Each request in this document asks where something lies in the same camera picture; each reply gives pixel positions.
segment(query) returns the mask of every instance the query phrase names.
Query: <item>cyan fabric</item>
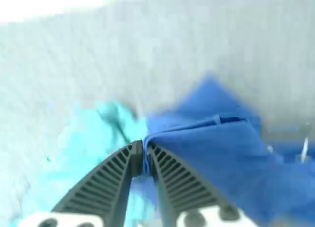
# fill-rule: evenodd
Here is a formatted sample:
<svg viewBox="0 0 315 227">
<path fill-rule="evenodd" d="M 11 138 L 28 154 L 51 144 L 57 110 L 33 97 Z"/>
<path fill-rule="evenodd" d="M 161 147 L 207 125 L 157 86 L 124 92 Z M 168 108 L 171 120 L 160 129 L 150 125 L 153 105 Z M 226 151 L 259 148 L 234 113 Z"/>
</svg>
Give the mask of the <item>cyan fabric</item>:
<svg viewBox="0 0 315 227">
<path fill-rule="evenodd" d="M 268 152 L 260 117 L 213 78 L 147 126 L 145 148 L 154 142 L 188 162 L 259 225 L 288 216 L 315 223 L 315 163 L 292 159 L 303 142 L 275 143 L 279 152 Z M 146 159 L 143 167 L 148 173 Z M 148 189 L 144 195 L 156 201 Z"/>
<path fill-rule="evenodd" d="M 119 102 L 97 102 L 94 109 L 76 109 L 69 126 L 60 135 L 61 153 L 50 157 L 47 170 L 38 173 L 23 199 L 24 218 L 36 211 L 52 208 L 78 181 L 113 152 L 147 134 L 144 118 L 136 120 L 132 112 Z M 154 206 L 133 191 L 139 180 L 132 182 L 125 226 L 135 219 L 148 219 Z M 19 221 L 11 223 L 12 227 Z"/>
</svg>

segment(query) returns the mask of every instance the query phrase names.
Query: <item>screw hole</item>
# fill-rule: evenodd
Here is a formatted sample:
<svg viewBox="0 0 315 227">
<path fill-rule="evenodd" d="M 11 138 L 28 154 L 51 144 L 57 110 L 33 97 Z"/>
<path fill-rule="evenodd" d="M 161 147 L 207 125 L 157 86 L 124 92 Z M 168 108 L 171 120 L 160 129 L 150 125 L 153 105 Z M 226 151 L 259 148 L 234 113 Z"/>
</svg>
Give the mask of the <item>screw hole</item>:
<svg viewBox="0 0 315 227">
<path fill-rule="evenodd" d="M 220 209 L 220 217 L 224 221 L 235 221 L 240 218 L 240 214 L 233 206 L 225 206 Z"/>
<path fill-rule="evenodd" d="M 80 224 L 78 227 L 94 227 L 94 225 L 92 223 L 83 223 Z"/>
<path fill-rule="evenodd" d="M 206 220 L 203 215 L 197 211 L 189 211 L 185 217 L 185 226 L 186 227 L 205 227 Z"/>
<path fill-rule="evenodd" d="M 58 221 L 56 219 L 46 219 L 42 223 L 39 224 L 38 227 L 56 227 L 58 224 Z"/>
</svg>

